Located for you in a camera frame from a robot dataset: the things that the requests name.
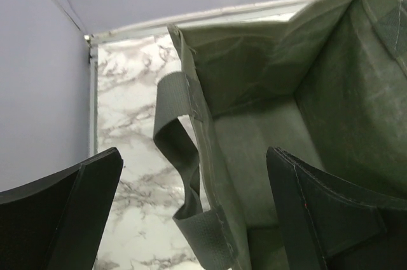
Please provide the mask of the olive green canvas bag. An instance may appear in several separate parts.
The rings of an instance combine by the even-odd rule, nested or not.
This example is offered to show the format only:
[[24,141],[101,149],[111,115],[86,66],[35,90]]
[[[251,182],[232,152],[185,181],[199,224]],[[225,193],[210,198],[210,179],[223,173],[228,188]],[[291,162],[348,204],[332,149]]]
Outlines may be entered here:
[[290,269],[266,165],[279,147],[406,200],[406,1],[316,0],[286,22],[170,26],[153,140],[204,269]]

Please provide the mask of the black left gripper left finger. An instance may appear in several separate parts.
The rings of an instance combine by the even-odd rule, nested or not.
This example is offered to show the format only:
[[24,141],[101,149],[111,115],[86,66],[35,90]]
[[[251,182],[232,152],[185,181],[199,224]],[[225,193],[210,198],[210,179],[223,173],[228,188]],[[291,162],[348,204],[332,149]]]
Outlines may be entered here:
[[92,269],[120,181],[112,147],[1,193],[1,269]]

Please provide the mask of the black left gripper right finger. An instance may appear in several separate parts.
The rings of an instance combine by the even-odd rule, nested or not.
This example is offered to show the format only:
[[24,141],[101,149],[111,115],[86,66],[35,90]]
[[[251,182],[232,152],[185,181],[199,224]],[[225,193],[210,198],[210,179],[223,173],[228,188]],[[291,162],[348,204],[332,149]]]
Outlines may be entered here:
[[290,269],[406,269],[406,200],[279,147],[267,150],[266,165]]

